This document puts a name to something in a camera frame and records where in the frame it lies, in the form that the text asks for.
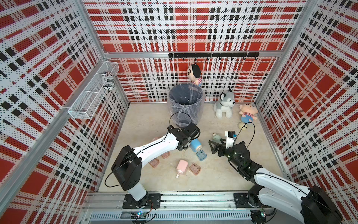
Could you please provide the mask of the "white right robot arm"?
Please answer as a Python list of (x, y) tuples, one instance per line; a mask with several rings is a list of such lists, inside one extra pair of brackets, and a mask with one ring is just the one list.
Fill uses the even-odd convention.
[(303, 224), (342, 222), (342, 214), (322, 188), (303, 186), (273, 174), (251, 160), (244, 142), (226, 147), (225, 143), (209, 141), (209, 145), (212, 154), (226, 157), (235, 171), (254, 184), (248, 191), (248, 201), (252, 206), (273, 207)]

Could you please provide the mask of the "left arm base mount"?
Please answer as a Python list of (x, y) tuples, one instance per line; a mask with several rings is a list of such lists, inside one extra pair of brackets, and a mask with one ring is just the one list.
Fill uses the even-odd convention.
[(122, 205), (123, 209), (158, 209), (161, 203), (160, 193), (147, 193), (141, 200), (136, 201), (131, 194), (126, 194)]

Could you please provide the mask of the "pink sharpener shavings tray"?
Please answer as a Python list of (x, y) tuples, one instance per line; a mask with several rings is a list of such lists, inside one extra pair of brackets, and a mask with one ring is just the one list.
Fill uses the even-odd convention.
[(194, 175), (198, 175), (201, 171), (201, 166), (197, 165), (196, 163), (192, 163), (189, 167), (189, 171)]

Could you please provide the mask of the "blue sharpener shavings tray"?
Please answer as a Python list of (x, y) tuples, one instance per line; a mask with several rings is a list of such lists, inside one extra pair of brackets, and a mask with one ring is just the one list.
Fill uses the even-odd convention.
[(207, 154), (203, 150), (198, 151), (196, 156), (198, 157), (199, 161), (203, 161), (207, 158)]

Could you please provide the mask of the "bright blue pencil sharpener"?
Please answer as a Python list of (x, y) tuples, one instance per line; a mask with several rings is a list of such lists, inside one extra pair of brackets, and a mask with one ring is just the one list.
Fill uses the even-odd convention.
[(190, 148), (196, 153), (202, 149), (202, 144), (198, 139), (195, 139), (191, 141)]

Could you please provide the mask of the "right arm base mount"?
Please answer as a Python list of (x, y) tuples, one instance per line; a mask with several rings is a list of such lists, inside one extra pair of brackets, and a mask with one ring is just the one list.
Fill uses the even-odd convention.
[(236, 208), (260, 208), (262, 203), (257, 195), (252, 193), (234, 193), (234, 203)]

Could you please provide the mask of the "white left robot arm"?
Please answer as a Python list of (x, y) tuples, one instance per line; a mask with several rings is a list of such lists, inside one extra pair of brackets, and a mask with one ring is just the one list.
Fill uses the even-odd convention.
[(188, 148), (200, 135), (200, 129), (192, 122), (183, 129), (171, 125), (167, 129), (166, 135), (146, 145), (123, 147), (112, 165), (112, 174), (122, 190), (127, 191), (137, 202), (148, 198), (146, 189), (140, 183), (142, 168), (162, 154)]

